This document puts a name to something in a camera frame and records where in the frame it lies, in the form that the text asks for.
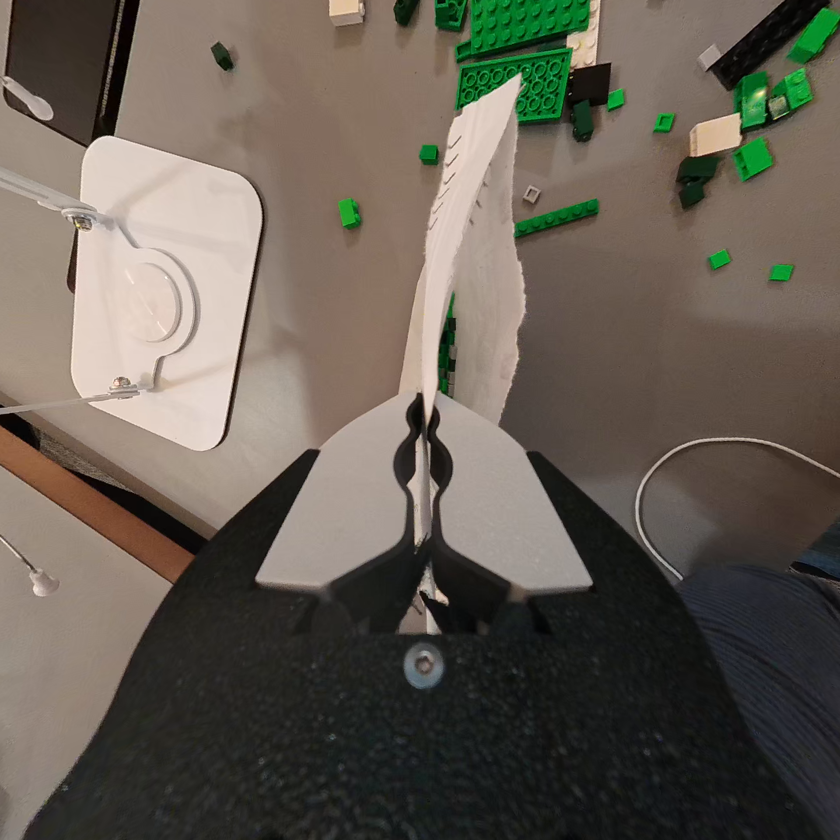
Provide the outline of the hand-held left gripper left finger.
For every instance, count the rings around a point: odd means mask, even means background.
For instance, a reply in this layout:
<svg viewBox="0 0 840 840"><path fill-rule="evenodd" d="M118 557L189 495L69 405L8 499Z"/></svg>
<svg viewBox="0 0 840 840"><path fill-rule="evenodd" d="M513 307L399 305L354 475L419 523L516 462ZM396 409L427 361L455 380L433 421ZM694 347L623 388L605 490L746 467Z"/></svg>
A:
<svg viewBox="0 0 840 840"><path fill-rule="evenodd" d="M394 632L424 573L408 489L423 421L423 397L403 393L331 436L292 502L257 584L340 604L353 623Z"/></svg>

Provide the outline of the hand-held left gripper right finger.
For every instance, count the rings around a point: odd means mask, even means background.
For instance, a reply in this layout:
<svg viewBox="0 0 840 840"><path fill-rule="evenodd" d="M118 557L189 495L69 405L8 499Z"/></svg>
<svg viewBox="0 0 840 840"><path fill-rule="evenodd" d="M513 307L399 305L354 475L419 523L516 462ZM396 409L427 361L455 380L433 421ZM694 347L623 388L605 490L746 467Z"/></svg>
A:
<svg viewBox="0 0 840 840"><path fill-rule="evenodd" d="M429 553L437 588L491 625L508 603L588 592L593 580L525 449L447 396L428 426L437 486Z"/></svg>

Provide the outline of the white printed paper bag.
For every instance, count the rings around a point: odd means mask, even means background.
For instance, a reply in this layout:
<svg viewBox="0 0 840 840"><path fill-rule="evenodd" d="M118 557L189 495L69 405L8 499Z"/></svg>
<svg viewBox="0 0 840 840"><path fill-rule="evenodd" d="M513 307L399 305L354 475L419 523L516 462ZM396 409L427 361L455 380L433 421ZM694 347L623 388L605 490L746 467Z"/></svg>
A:
<svg viewBox="0 0 840 840"><path fill-rule="evenodd" d="M448 132L440 183L427 220L400 391L423 397L424 420L411 478L415 530L428 539L437 486L431 477L428 426L438 390L438 343L455 294L455 394L449 397L499 426L519 361L526 307L512 219L516 102L521 76L462 108Z"/></svg>

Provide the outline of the grey desk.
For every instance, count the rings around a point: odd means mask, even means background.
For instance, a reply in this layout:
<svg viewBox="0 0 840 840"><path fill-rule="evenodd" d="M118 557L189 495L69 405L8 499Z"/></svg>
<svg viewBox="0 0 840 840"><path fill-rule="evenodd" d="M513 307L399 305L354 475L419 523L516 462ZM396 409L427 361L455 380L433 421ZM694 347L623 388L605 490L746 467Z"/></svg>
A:
<svg viewBox="0 0 840 840"><path fill-rule="evenodd" d="M691 128L732 106L698 56L776 5L604 2L598 59L624 106L595 111L589 143L565 120L520 129L515 218L600 213L518 243L527 315L501 425L630 532L638 481L687 440L764 438L838 469L838 34L805 66L814 100L749 136L769 170L740 182L727 155L702 202L676 194ZM264 207L227 436L196 453L92 406L32 423L206 538L398 389L442 169L418 152L445 145L463 36L433 2L408 28L392 6L336 28L327 2L140 4L118 136L245 175ZM731 264L711 270L720 249ZM775 264L790 281L769 281Z"/></svg>

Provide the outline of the white desk with wooden edge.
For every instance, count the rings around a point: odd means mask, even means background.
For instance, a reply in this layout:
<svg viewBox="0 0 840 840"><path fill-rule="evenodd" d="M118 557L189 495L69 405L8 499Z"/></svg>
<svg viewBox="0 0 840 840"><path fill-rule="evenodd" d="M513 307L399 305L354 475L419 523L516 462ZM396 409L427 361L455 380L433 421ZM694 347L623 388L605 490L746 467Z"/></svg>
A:
<svg viewBox="0 0 840 840"><path fill-rule="evenodd" d="M103 494L2 428L2 838L20 838L87 747L154 611L203 542Z"/></svg>

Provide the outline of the white metal stand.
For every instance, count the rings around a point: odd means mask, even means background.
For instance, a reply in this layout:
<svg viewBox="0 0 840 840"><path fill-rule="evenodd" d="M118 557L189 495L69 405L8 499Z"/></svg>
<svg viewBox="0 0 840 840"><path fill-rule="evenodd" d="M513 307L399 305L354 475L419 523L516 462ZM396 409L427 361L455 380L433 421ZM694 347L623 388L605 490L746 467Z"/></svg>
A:
<svg viewBox="0 0 840 840"><path fill-rule="evenodd" d="M2 167L2 188L77 232L70 376L77 396L196 452L226 435L263 228L243 175L114 136L94 140L72 196Z"/></svg>

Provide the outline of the long green plate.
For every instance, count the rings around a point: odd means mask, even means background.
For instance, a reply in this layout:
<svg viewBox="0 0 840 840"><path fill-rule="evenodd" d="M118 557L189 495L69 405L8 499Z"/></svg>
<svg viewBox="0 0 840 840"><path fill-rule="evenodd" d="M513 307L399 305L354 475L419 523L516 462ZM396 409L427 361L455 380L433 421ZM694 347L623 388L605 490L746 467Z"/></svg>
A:
<svg viewBox="0 0 840 840"><path fill-rule="evenodd" d="M514 238L524 238L552 228L566 226L583 219L597 216L600 212L598 199L565 206L548 213L523 219L515 223Z"/></svg>

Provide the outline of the person's torso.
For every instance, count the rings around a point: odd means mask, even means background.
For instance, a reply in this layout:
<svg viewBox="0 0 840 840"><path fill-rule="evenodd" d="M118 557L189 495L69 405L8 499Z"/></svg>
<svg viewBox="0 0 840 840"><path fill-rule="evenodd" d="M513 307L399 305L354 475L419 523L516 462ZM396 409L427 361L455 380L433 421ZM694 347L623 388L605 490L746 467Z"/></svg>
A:
<svg viewBox="0 0 840 840"><path fill-rule="evenodd" d="M678 590L754 740L824 837L839 838L838 589L735 565Z"/></svg>

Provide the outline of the green rectangular plate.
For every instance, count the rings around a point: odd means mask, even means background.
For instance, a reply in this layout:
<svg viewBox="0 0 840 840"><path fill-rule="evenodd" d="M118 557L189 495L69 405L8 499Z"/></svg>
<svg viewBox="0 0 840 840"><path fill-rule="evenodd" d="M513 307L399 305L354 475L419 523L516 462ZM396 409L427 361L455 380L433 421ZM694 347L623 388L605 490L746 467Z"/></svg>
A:
<svg viewBox="0 0 840 840"><path fill-rule="evenodd" d="M560 120L571 73L573 50L560 48L506 55L464 64L458 74L455 110L461 110L521 76L516 102L520 124Z"/></svg>

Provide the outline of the heap of green toy bricks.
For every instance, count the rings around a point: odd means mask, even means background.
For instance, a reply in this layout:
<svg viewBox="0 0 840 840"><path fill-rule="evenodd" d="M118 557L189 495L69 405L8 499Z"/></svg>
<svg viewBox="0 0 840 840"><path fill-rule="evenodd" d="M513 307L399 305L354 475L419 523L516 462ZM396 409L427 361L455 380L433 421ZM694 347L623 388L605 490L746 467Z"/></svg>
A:
<svg viewBox="0 0 840 840"><path fill-rule="evenodd" d="M742 142L737 149L725 152L731 152L741 182L766 172L774 162L764 138L745 143L743 135L778 122L813 100L805 65L823 52L837 30L838 9L830 4L820 10L801 33L794 35L731 90L731 113L741 114ZM592 111L601 106L581 101L572 108L568 99L566 101L573 139L580 143L589 141L594 132ZM612 112L621 108L624 102L624 91L614 89L610 90L604 106ZM679 164L675 181L679 185L678 198L683 209L697 205L705 197L706 184L717 173L720 154L699 158L688 155Z"/></svg>

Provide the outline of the black square plate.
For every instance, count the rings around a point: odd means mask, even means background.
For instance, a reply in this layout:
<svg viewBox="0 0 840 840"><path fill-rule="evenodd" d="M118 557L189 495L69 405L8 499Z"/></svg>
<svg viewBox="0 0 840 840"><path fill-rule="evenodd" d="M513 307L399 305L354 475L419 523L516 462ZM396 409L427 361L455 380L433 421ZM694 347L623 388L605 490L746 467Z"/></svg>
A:
<svg viewBox="0 0 840 840"><path fill-rule="evenodd" d="M568 102L570 107L588 101L592 106L604 106L611 88L612 64L574 68L570 73Z"/></svg>

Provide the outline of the white plate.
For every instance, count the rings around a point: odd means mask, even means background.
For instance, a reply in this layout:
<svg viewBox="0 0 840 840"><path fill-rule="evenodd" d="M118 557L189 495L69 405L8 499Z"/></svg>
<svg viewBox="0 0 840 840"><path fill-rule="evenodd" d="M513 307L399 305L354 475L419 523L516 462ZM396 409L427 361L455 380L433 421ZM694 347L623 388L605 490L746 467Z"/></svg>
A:
<svg viewBox="0 0 840 840"><path fill-rule="evenodd" d="M600 16L601 2L590 1L590 17L587 29L567 36L566 46L572 49L571 69L593 67L597 64Z"/></svg>

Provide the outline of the green studded plate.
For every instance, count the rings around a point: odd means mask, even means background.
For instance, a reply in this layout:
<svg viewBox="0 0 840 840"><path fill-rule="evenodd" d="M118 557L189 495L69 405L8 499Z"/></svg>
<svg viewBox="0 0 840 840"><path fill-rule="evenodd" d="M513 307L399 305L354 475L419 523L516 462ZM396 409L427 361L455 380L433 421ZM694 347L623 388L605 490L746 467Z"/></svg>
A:
<svg viewBox="0 0 840 840"><path fill-rule="evenodd" d="M458 63L584 32L590 1L470 1L470 35L455 48Z"/></svg>

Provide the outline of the black tablet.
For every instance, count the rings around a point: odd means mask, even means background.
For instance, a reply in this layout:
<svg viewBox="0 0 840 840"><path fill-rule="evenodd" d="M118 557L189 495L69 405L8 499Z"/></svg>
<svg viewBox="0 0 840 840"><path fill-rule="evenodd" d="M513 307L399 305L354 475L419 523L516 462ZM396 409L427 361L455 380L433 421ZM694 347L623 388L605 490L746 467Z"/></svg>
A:
<svg viewBox="0 0 840 840"><path fill-rule="evenodd" d="M113 135L139 1L13 1L3 74L45 99L40 121L82 146Z"/></svg>

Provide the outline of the long black plate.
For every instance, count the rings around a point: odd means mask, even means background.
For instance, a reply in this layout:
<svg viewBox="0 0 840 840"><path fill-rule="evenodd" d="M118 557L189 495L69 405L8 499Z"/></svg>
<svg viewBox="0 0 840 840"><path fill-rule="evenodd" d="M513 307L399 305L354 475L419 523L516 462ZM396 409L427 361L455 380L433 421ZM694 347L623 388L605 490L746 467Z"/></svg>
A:
<svg viewBox="0 0 840 840"><path fill-rule="evenodd" d="M731 91L829 5L829 1L783 1L712 63L709 72Z"/></svg>

